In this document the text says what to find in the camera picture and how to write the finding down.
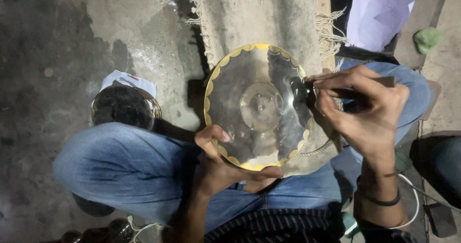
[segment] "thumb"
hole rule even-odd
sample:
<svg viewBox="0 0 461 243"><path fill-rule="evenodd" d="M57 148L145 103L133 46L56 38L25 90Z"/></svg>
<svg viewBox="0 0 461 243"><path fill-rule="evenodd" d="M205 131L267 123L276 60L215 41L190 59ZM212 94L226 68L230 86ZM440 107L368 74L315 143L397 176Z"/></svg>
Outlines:
<svg viewBox="0 0 461 243"><path fill-rule="evenodd" d="M261 171L259 171L259 174L262 175L263 177L261 178L262 180L267 179L267 178L282 178L284 177L284 173L280 169L280 167L271 165L263 168Z"/></svg>
<svg viewBox="0 0 461 243"><path fill-rule="evenodd" d="M201 147L205 153L211 157L221 157L221 153L213 144L213 139L221 142L228 142L229 135L218 125L210 125L195 134L195 143Z"/></svg>

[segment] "fingernail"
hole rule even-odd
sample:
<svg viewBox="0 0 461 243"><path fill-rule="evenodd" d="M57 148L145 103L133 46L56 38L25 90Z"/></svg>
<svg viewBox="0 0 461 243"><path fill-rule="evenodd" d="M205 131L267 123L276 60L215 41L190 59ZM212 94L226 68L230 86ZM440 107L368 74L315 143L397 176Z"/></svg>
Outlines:
<svg viewBox="0 0 461 243"><path fill-rule="evenodd" d="M228 142L231 139L229 134L227 132L225 132L224 130L223 130L223 136L224 136L223 142Z"/></svg>

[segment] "striped shirt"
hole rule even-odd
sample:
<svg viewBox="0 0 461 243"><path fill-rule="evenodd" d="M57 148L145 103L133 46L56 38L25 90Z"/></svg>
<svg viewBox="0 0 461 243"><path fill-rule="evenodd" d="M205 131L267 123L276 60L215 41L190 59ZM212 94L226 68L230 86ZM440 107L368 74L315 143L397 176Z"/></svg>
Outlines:
<svg viewBox="0 0 461 243"><path fill-rule="evenodd" d="M266 209L251 211L207 233L206 243L339 243L344 234L339 212L305 209ZM384 236L364 233L367 242L416 243L409 233L386 231Z"/></svg>

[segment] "electrical wire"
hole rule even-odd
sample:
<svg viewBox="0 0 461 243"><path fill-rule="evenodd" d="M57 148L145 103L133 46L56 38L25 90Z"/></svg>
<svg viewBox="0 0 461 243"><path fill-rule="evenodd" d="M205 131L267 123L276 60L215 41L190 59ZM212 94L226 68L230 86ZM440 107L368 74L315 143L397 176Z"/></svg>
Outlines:
<svg viewBox="0 0 461 243"><path fill-rule="evenodd" d="M145 230L145 229L147 229L147 228L150 228L150 227L153 227L153 226L160 226L159 223L154 222L154 223L146 224L146 225L141 226L141 227L138 226L139 229L135 229L135 228L133 227L133 215L128 216L128 222L130 223L131 228L132 228L132 229L135 231L135 233L136 233L135 236L134 236L134 238L133 238L133 243L136 243L136 237L137 237L143 230Z"/></svg>
<svg viewBox="0 0 461 243"><path fill-rule="evenodd" d="M403 181L406 181L409 185L413 186L413 184L410 182L410 180L408 180L408 178L406 178L404 175L400 175L400 174L399 174L398 176L399 176ZM400 225L400 226L397 226L397 227L390 227L390 228L388 228L388 229L390 229L390 230L395 230L395 229L403 228L403 227L405 227L405 226L411 224L411 223L416 219L416 217L418 216L418 211L419 211L419 199L418 199L418 194L416 193L416 190L415 190L413 187L412 187L412 189L413 189L414 197L415 197L415 199L416 199L416 211L415 211L415 213L414 213L413 218L412 218L409 222L407 222L407 223L405 223L405 224L403 224L403 225Z"/></svg>
<svg viewBox="0 0 461 243"><path fill-rule="evenodd" d="M412 187L413 189L415 189L418 193L421 193L421 194L423 194L424 196L426 196L427 198L432 199L432 200L434 200L434 201L436 201L436 202L442 204L443 206L446 206L446 207L448 207L448 208L450 208L450 209L452 209L452 210L454 210L454 211L457 211L457 212L461 213L461 209L458 209L458 208L456 208L456 207L451 206L450 204L446 204L446 203L444 203L444 202L441 202L441 201L435 199L434 197L428 195L427 193L423 192L421 189L419 189L418 187L416 187L416 186L414 186L414 185L412 185L412 184L408 184L408 185L409 185L410 187Z"/></svg>

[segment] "hand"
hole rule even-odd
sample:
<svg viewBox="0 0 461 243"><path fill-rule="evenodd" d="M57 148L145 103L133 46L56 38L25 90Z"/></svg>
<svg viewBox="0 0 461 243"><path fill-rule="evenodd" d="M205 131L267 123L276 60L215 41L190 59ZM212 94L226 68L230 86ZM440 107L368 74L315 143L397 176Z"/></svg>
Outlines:
<svg viewBox="0 0 461 243"><path fill-rule="evenodd" d="M268 166L261 171L250 171L233 165L221 155L212 139L226 143L229 141L229 135L218 125L208 126L195 135L196 144L206 154L200 163L199 174L195 178L195 189L201 195L211 197L233 183L244 180L264 181L268 178L283 177L284 174L278 166Z"/></svg>
<svg viewBox="0 0 461 243"><path fill-rule="evenodd" d="M314 88L318 89L317 109L349 145L366 158L374 171L392 172L398 119L410 91L401 84L387 88L370 79L379 76L368 67L358 65L312 79L316 80ZM352 88L354 91L341 88ZM367 108L354 114L337 110L331 97L346 98L350 93L358 93L366 98Z"/></svg>

